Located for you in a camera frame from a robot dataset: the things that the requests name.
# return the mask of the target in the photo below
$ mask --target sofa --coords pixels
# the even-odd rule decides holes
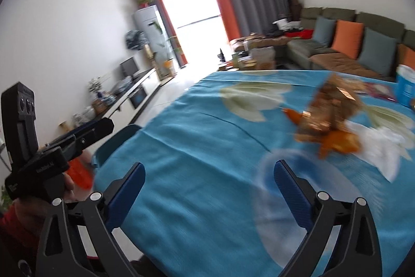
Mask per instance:
[[[287,56],[303,69],[330,70],[367,78],[394,81],[396,77],[396,67],[402,63],[402,60],[405,57],[405,49],[400,48],[400,46],[408,46],[409,48],[415,49],[415,32],[406,30],[404,24],[392,19],[364,12],[356,14],[354,10],[348,9],[304,8],[301,12],[301,24],[303,28],[315,29],[319,16],[337,20],[335,21],[337,23],[339,23],[338,20],[362,23],[365,30],[366,28],[369,28],[381,35],[395,39],[396,51],[393,56],[393,62],[386,73],[379,74],[360,64],[357,57],[356,59],[352,59],[346,54],[333,50],[331,45],[329,45],[330,47],[325,47],[313,39],[292,40],[287,44]]]

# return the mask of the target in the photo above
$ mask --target red sleeve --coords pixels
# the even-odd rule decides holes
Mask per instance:
[[[0,227],[9,235],[18,240],[24,247],[37,251],[39,238],[28,231],[17,219],[15,206],[12,205],[9,211],[0,218]]]

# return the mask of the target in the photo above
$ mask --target orange curtain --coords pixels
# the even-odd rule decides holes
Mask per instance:
[[[163,0],[156,0],[156,3],[157,3],[157,7],[159,8],[158,9],[159,12],[163,12],[165,14],[164,19],[165,19],[166,23],[164,23],[164,26],[166,26],[166,25],[169,26],[170,32],[171,32],[172,36],[174,37],[173,39],[171,39],[170,42],[171,42],[173,48],[175,48],[177,50],[179,56],[181,57],[182,64],[186,65],[188,63],[187,59],[186,59],[186,56],[183,53],[183,49],[182,49],[182,47],[179,43],[179,39],[177,38],[176,30],[174,29],[173,24],[171,23],[169,13],[167,12],[167,9],[164,6],[164,2],[163,2]]]
[[[235,12],[232,6],[231,0],[216,0],[219,6],[219,11],[222,16],[223,26],[225,27],[226,34],[229,41],[232,39],[240,38],[241,33],[239,31],[238,22],[235,16]]]

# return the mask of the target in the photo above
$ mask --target orange pillow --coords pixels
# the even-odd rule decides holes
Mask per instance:
[[[415,70],[415,51],[406,46],[403,64]]]
[[[338,20],[335,41],[331,49],[344,53],[349,58],[357,59],[362,44],[363,32],[363,23]]]

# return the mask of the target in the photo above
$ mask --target silver screw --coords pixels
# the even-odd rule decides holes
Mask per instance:
[[[357,199],[358,204],[360,204],[361,206],[365,206],[366,205],[366,200],[363,197],[359,197]]]
[[[101,198],[101,193],[95,192],[92,193],[91,196],[89,197],[92,201],[98,201]]]
[[[321,191],[321,192],[319,192],[318,194],[317,194],[317,196],[318,196],[318,198],[320,199],[320,200],[323,200],[323,201],[327,201],[328,199],[329,199],[329,194],[327,194],[325,191]]]
[[[62,200],[58,197],[58,198],[55,198],[53,201],[52,201],[52,205],[53,206],[59,206],[59,204],[61,204],[62,203]]]

